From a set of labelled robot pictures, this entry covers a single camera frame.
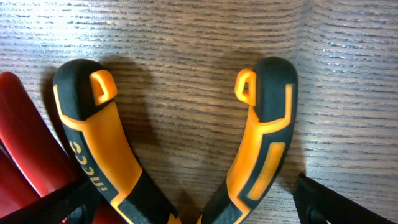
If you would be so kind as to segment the red handled snips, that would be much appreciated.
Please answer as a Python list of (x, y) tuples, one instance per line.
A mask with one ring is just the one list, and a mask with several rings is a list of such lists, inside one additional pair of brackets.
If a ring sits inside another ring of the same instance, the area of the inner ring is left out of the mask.
[[(49, 131), (19, 77), (11, 72), (1, 74), (1, 142), (39, 195), (38, 200), (70, 184), (88, 181)], [(101, 197), (92, 223), (122, 222)]]

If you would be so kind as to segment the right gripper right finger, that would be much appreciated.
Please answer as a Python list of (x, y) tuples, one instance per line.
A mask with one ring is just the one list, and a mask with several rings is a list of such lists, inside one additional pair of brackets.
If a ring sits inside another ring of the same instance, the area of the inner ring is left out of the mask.
[(304, 173), (300, 173), (298, 176), (293, 198), (301, 224), (394, 224), (394, 222), (319, 184)]

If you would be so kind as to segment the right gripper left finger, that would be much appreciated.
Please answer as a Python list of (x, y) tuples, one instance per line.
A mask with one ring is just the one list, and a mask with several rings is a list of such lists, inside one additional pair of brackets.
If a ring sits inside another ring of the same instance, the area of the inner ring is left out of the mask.
[(101, 194), (85, 180), (58, 189), (1, 218), (1, 223), (92, 223)]

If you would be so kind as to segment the orange black long-nose pliers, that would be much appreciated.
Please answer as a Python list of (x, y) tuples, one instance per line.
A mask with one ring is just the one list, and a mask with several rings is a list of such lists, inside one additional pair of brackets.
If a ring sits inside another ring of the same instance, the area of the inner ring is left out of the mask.
[[(266, 57), (238, 73), (234, 88), (248, 105), (243, 138), (226, 179), (199, 223), (242, 223), (275, 181), (297, 114), (298, 73), (288, 60)], [(82, 170), (128, 223), (180, 223), (175, 207), (136, 159), (124, 133), (112, 74), (77, 59), (53, 78), (58, 115)]]

